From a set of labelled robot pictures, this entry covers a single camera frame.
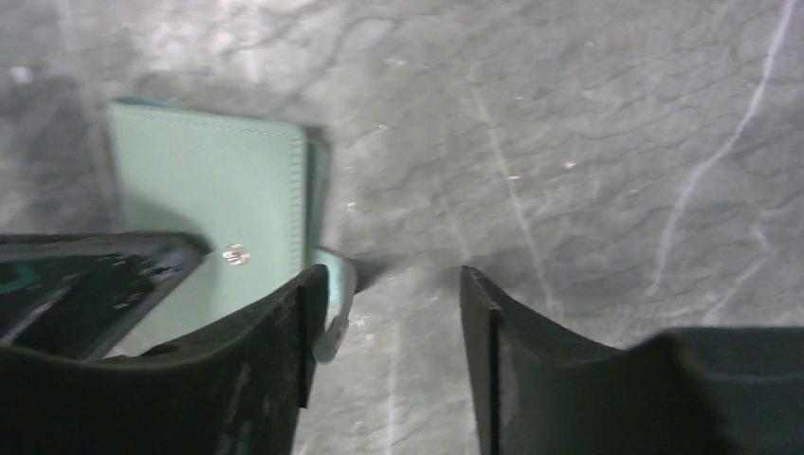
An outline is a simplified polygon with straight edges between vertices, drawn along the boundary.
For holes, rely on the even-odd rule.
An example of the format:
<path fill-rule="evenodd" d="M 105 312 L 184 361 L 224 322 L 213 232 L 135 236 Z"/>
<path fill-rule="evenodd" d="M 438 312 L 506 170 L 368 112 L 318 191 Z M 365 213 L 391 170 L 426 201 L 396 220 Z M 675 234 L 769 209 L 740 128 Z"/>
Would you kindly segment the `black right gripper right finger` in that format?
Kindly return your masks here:
<path fill-rule="evenodd" d="M 484 454 L 799 454 L 803 331 L 682 327 L 619 350 L 460 275 Z"/>

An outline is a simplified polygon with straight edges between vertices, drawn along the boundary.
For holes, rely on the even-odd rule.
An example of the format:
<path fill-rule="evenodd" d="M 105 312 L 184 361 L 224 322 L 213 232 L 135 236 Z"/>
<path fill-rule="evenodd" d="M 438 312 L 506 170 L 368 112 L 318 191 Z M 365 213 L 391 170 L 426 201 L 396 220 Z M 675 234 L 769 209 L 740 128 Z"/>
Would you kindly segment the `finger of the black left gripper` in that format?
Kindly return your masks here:
<path fill-rule="evenodd" d="M 4 234 L 1 345 L 101 358 L 209 253 L 183 232 Z"/>

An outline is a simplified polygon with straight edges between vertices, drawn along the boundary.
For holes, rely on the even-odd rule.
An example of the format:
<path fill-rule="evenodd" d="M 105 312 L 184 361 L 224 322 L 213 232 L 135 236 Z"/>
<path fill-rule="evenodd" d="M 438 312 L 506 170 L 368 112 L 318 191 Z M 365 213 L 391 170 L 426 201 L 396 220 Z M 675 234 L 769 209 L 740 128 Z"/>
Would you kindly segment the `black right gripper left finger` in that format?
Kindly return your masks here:
<path fill-rule="evenodd" d="M 328 306 L 314 265 L 139 356 L 1 351 L 5 454 L 288 454 Z"/>

